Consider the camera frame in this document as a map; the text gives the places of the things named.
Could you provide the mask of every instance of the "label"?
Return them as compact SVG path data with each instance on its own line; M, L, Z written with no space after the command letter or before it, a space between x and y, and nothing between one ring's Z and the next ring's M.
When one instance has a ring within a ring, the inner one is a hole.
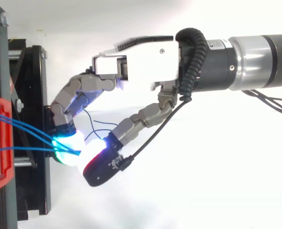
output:
M209 40L207 43L211 50L225 49L225 45L221 40Z
M231 43L226 39L221 39L222 43L225 45L226 48L233 48Z

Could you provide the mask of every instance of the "black cable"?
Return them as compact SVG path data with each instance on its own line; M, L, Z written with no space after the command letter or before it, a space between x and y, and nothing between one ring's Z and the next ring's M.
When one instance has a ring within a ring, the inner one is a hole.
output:
M118 126L118 124L115 124L115 123L106 123L106 122L101 122L101 121L97 121L97 120L94 120L94 122L101 123L101 124L109 124L109 125L116 125L116 126Z
M279 104L278 102L274 101L273 99L271 99L270 97L267 97L266 95L260 93L259 91L256 91L256 90L251 90L252 92L254 93L257 93L259 96L261 96L262 98L266 99L266 100L269 100L271 101L272 103L276 104L279 108L282 109L282 105Z
M84 109L84 111L85 111L85 112L88 114L88 116L89 116L90 123L91 123L92 129L93 129L95 135L96 135L99 139L102 139L102 138L97 134L96 130L95 130L94 127L93 127L92 118L91 118L90 114L89 114L88 111L86 111L85 109Z
M264 94L256 91L256 90L250 90L250 91L242 91L243 93L245 93L246 95L252 96L252 97L256 97L259 100L261 100L263 103L265 103L266 105L268 105L269 107L271 107L272 109L276 110L277 112L280 112L282 114L282 105L279 104L278 102L274 101L272 98L265 96Z
M281 99L281 98L273 98L273 97L269 97L269 98L271 98L271 99L273 99L273 100L282 101L282 99Z
M152 136L130 157L131 160L133 160L154 138L157 136L157 134L165 127L165 125L170 121L170 119L176 114L177 111L180 110L185 104L188 102L182 102L179 106L176 107L175 110L172 111L172 113L164 120L164 122L159 126L159 128L153 133Z
M191 63L181 79L179 94L181 101L190 102L191 94L207 54L207 42L202 32L193 28L186 28L176 34L176 41L189 42L194 45L194 54Z
M112 131L112 130L109 130L109 129L98 129L98 130L95 130L95 131ZM84 141L86 141L86 140L89 138L89 136L90 136L91 134L93 134L95 131L92 131L90 134L88 134L88 136L85 138Z
M251 90L251 91L256 92L256 93L258 93L258 94L260 94L260 95L263 95L264 97L269 98L269 99L271 99L271 100L278 100L278 101L282 101L282 99L281 99L281 98L269 97L269 96L266 96L266 95L264 95L264 94L260 93L260 92L259 92L259 91L257 91L257 90Z

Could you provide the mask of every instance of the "white backdrop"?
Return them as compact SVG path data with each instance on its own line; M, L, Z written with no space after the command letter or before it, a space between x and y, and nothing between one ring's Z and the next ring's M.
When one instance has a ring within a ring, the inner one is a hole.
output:
M282 0L0 0L10 38L49 54L49 103L92 56L123 39L195 27L207 39L282 33ZM282 88L262 92L282 97ZM157 92L105 93L88 110L120 122ZM86 114L75 118L91 131ZM96 124L96 128L109 126ZM133 153L153 129L123 153ZM282 115L241 92L193 95L133 164L92 188L74 167L51 161L52 211L19 229L282 228Z

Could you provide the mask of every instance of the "robotic hand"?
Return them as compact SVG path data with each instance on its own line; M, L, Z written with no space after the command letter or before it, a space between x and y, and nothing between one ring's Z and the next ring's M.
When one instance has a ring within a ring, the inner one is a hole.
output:
M282 86L282 35L205 40L200 31L184 29L175 39L157 36L126 40L95 56L92 65L93 69L72 77L51 104L57 137L74 135L73 117L103 91L135 85L144 90L161 87L158 103L120 122L98 152L81 152L81 158L86 155L83 175L91 186L98 186L126 169L170 118L191 101L192 92ZM182 103L174 109L178 94ZM162 122L135 154L127 158L119 154L142 129Z

